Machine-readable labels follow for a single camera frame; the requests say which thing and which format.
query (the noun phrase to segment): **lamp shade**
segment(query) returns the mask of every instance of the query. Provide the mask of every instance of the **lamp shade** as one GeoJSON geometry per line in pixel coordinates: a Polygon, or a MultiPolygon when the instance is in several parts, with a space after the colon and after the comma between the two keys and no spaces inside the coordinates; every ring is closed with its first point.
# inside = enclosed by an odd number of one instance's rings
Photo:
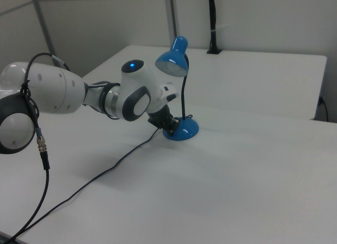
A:
{"type": "Polygon", "coordinates": [[[184,36],[177,36],[170,50],[157,59],[155,62],[156,67],[171,76],[185,77],[189,72],[185,59],[185,51],[188,44],[184,36]]]}

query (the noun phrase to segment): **white wall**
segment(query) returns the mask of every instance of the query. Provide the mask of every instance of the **white wall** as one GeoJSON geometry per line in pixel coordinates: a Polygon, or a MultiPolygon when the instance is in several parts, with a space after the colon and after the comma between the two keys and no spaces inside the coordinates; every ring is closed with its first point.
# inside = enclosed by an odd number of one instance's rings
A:
{"type": "MultiPolygon", "coordinates": [[[[180,34],[208,49],[208,0],[176,0],[180,34]]],[[[330,121],[337,122],[337,0],[215,0],[218,47],[227,50],[324,55],[322,87],[330,121]]],[[[318,119],[325,120],[323,106],[318,119]]]]}
{"type": "Polygon", "coordinates": [[[40,52],[48,52],[48,48],[32,1],[0,0],[0,72],[12,62],[29,61],[40,52]]]}
{"type": "Polygon", "coordinates": [[[39,2],[57,55],[80,76],[127,45],[170,45],[165,0],[39,2]]]}

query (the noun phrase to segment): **blue desk lamp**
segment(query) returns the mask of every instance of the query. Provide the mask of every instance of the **blue desk lamp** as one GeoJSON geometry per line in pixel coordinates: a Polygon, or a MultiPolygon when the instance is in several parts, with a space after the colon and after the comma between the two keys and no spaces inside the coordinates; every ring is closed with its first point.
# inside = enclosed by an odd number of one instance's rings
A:
{"type": "Polygon", "coordinates": [[[179,118],[179,126],[173,136],[163,131],[164,136],[170,140],[187,140],[195,136],[199,131],[199,126],[197,122],[192,119],[192,116],[186,117],[185,115],[184,90],[189,72],[189,59],[185,51],[188,44],[184,36],[176,37],[170,50],[161,55],[155,62],[156,67],[162,72],[174,77],[184,77],[181,89],[182,117],[179,118]]]}

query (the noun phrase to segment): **white table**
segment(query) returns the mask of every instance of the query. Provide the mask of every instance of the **white table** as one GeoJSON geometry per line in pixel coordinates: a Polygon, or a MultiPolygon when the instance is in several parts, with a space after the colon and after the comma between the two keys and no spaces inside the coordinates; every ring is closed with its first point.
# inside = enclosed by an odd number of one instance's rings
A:
{"type": "MultiPolygon", "coordinates": [[[[85,80],[108,79],[100,68],[85,80]]],[[[170,108],[180,114],[179,103],[170,108]]],[[[158,133],[20,239],[29,244],[335,243],[336,124],[191,104],[186,113],[199,123],[195,137],[175,142],[158,133]]],[[[144,115],[132,123],[112,121],[89,107],[69,115],[42,114],[51,180],[38,216],[148,139],[155,129],[146,120],[144,115]]],[[[44,178],[35,144],[1,156],[1,231],[14,234],[26,222],[44,178]]]]}

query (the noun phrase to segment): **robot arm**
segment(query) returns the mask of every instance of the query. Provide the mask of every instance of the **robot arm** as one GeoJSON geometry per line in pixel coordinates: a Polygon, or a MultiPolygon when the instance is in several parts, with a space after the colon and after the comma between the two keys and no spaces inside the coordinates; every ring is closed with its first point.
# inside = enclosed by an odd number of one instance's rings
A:
{"type": "MultiPolygon", "coordinates": [[[[0,75],[0,153],[23,150],[34,137],[34,125],[20,94],[28,63],[8,65],[0,75]]],[[[122,81],[87,84],[67,70],[33,64],[29,71],[31,98],[41,112],[66,114],[82,104],[112,119],[134,121],[144,112],[149,122],[174,133],[178,120],[167,103],[178,96],[170,83],[158,85],[152,71],[141,60],[122,66],[122,81]]]]}

